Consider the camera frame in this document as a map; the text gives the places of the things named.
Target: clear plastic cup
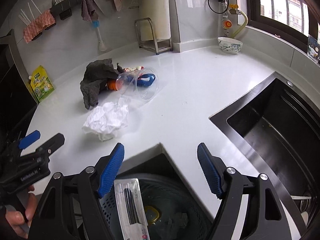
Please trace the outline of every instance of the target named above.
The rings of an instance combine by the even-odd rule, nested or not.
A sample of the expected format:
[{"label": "clear plastic cup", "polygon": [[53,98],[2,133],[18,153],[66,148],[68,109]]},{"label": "clear plastic cup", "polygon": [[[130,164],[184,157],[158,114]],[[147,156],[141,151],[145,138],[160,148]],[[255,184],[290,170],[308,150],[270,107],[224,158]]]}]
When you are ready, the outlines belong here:
[{"label": "clear plastic cup", "polygon": [[116,89],[124,96],[151,100],[159,88],[159,77],[153,68],[143,68],[121,73],[116,80]]}]

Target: black cable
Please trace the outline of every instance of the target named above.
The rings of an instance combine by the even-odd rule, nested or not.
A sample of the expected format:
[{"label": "black cable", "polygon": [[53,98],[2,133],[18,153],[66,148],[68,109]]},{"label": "black cable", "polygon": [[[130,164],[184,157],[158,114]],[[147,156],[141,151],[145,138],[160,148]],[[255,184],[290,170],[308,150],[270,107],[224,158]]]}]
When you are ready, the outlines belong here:
[{"label": "black cable", "polygon": [[222,13],[219,13],[219,12],[214,11],[214,10],[211,8],[210,4],[209,4],[209,0],[208,0],[208,6],[209,6],[209,8],[210,8],[214,13],[223,14],[223,13],[225,13],[225,12],[228,10],[228,8],[229,8],[229,0],[228,0],[226,9],[225,9]]}]

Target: crumpled white tissue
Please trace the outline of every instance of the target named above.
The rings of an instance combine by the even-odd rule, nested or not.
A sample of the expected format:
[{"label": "crumpled white tissue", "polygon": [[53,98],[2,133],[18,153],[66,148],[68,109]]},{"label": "crumpled white tissue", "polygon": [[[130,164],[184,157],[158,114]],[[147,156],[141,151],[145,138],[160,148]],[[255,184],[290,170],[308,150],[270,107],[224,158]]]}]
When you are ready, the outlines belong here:
[{"label": "crumpled white tissue", "polygon": [[117,130],[128,125],[128,105],[104,103],[96,106],[84,122],[82,130],[85,133],[96,134],[101,141],[117,136]]}]

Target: blue brush head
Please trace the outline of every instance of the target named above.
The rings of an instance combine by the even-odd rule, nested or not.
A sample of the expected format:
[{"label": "blue brush head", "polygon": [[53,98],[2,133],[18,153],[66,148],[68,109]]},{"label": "blue brush head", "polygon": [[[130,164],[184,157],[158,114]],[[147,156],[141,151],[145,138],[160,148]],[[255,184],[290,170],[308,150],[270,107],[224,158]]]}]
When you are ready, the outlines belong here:
[{"label": "blue brush head", "polygon": [[100,26],[99,21],[98,21],[98,20],[92,21],[92,26],[93,26],[94,28],[98,28],[98,27]]},{"label": "blue brush head", "polygon": [[111,153],[111,158],[100,175],[100,186],[97,190],[100,198],[103,198],[105,194],[110,192],[113,182],[117,176],[119,168],[124,159],[124,146],[121,143],[118,143]]},{"label": "blue brush head", "polygon": [[200,143],[197,149],[197,156],[209,188],[213,194],[220,198],[223,194],[221,177],[213,165],[210,157],[212,156],[204,143]]}]

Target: yellow juice pouch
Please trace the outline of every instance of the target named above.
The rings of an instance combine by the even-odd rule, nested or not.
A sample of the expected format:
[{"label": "yellow juice pouch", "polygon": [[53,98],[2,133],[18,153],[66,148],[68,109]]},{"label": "yellow juice pouch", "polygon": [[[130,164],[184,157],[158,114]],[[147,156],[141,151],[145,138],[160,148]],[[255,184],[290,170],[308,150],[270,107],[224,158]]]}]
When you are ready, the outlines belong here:
[{"label": "yellow juice pouch", "polygon": [[31,87],[35,92],[39,102],[45,99],[52,91],[54,91],[48,75],[44,67],[39,66],[33,71],[31,77]]}]

